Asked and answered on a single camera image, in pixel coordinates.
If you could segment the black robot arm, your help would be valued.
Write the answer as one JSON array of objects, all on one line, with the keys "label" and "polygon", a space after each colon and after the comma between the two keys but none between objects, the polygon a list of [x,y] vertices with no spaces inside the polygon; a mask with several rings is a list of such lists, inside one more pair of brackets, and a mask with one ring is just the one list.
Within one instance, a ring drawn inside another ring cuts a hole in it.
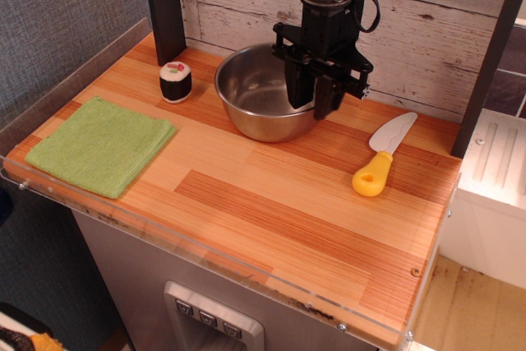
[{"label": "black robot arm", "polygon": [[346,94],[363,99],[372,63],[357,48],[360,34],[374,31],[381,18],[362,25],[366,0],[301,0],[299,26],[277,23],[273,54],[284,61],[288,101],[312,104],[316,120],[339,109]]}]

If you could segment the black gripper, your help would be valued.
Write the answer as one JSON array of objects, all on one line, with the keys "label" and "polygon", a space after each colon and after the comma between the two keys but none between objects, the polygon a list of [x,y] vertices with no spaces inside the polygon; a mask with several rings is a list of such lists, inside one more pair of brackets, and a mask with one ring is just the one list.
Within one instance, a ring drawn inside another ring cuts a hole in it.
[{"label": "black gripper", "polygon": [[364,0],[305,2],[300,26],[277,23],[273,54],[284,61],[288,101],[294,109],[315,100],[314,118],[323,120],[339,109],[344,95],[367,96],[372,63],[357,42]]}]

